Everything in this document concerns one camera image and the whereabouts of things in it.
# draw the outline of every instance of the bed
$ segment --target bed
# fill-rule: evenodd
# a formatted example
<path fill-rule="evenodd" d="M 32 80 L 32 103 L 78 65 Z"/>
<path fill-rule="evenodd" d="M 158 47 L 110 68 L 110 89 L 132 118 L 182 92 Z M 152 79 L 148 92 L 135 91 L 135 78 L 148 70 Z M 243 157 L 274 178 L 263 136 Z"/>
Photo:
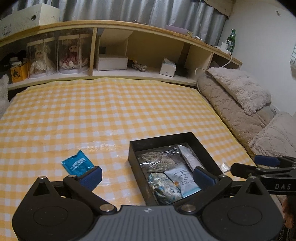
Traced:
<path fill-rule="evenodd" d="M 131 140 L 191 131 L 218 165 L 254 164 L 197 90 L 153 80 L 32 86 L 15 96 L 0 124 L 5 241 L 16 240 L 11 219 L 35 179 L 61 180 L 61 161 L 80 149 L 103 170 L 93 192 L 117 207 L 145 204 L 127 160 Z"/>

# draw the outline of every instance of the pillow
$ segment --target pillow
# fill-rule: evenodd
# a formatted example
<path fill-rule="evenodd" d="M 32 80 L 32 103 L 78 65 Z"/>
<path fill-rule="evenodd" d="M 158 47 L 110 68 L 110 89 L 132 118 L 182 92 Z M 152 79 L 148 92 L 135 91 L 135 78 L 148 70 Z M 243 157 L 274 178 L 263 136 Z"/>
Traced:
<path fill-rule="evenodd" d="M 8 87 L 9 78 L 5 74 L 0 79 L 0 119 L 3 116 L 4 112 L 9 106 L 9 101 L 7 97 L 7 87 Z"/>
<path fill-rule="evenodd" d="M 296 119 L 278 113 L 249 143 L 256 155 L 296 157 Z"/>
<path fill-rule="evenodd" d="M 210 68 L 208 72 L 241 105 L 247 115 L 254 114 L 271 102 L 270 93 L 244 71 L 220 67 Z"/>

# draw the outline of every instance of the blue ice pack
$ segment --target blue ice pack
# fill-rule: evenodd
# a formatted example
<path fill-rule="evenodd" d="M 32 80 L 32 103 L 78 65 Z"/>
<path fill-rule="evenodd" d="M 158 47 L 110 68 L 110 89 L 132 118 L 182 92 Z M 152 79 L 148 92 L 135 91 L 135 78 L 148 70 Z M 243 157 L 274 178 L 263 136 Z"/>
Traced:
<path fill-rule="evenodd" d="M 81 176 L 94 167 L 82 150 L 79 150 L 76 155 L 62 161 L 62 165 L 70 175 L 76 176 Z"/>

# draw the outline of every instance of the doll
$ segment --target doll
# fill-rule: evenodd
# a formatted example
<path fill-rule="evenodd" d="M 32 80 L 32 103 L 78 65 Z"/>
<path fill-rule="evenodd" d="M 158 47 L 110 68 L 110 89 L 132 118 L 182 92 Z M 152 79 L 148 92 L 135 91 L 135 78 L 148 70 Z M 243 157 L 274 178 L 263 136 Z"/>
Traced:
<path fill-rule="evenodd" d="M 49 71 L 54 69 L 54 63 L 48 58 L 50 48 L 46 45 L 45 62 Z M 35 59 L 30 67 L 30 75 L 42 74 L 46 72 L 46 65 L 43 60 L 43 50 L 41 45 L 35 46 Z"/>
<path fill-rule="evenodd" d="M 77 40 L 63 40 L 62 42 L 63 45 L 67 46 L 67 53 L 65 56 L 59 61 L 59 66 L 64 69 L 76 69 L 78 68 L 78 45 L 77 45 Z M 89 62 L 89 59 L 83 58 L 81 61 L 81 67 L 87 65 Z"/>
<path fill-rule="evenodd" d="M 78 68 L 78 46 L 71 45 L 69 47 L 69 53 L 59 61 L 60 67 L 64 69 L 76 69 Z"/>

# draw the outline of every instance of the cardboard box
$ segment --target cardboard box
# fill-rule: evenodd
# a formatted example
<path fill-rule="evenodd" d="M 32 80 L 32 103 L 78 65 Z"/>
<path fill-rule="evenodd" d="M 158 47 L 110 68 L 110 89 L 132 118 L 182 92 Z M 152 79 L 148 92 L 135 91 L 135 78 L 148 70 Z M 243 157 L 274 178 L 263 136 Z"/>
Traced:
<path fill-rule="evenodd" d="M 199 161 L 202 163 L 202 165 L 207 171 L 209 171 L 215 176 L 223 174 L 218 165 L 210 156 L 210 154 L 207 152 L 207 150 L 203 147 L 203 145 L 198 141 L 198 139 L 194 136 L 192 132 L 131 141 L 128 152 L 128 161 L 131 165 L 135 179 L 140 188 L 144 201 L 146 202 L 146 205 L 158 206 L 159 202 L 152 193 L 148 185 L 148 182 L 145 178 L 145 175 L 142 172 L 142 169 L 136 157 L 137 153 L 144 150 L 150 150 L 154 148 L 184 143 L 188 144 L 187 147 L 191 149 L 192 154 L 199 159 Z M 175 207 L 180 207 L 184 203 L 188 202 L 188 200 L 192 198 L 197 198 L 198 195 L 199 192 L 194 193 L 186 198 L 172 203 L 172 205 Z"/>
<path fill-rule="evenodd" d="M 101 70 L 120 70 L 126 69 L 128 65 L 128 57 L 99 54 L 95 64 L 98 71 Z"/>
<path fill-rule="evenodd" d="M 59 22 L 60 10 L 40 3 L 24 8 L 3 18 L 0 22 L 0 39 L 40 25 Z"/>
<path fill-rule="evenodd" d="M 17 83 L 28 78 L 28 63 L 21 67 L 14 67 L 10 69 L 12 82 Z"/>

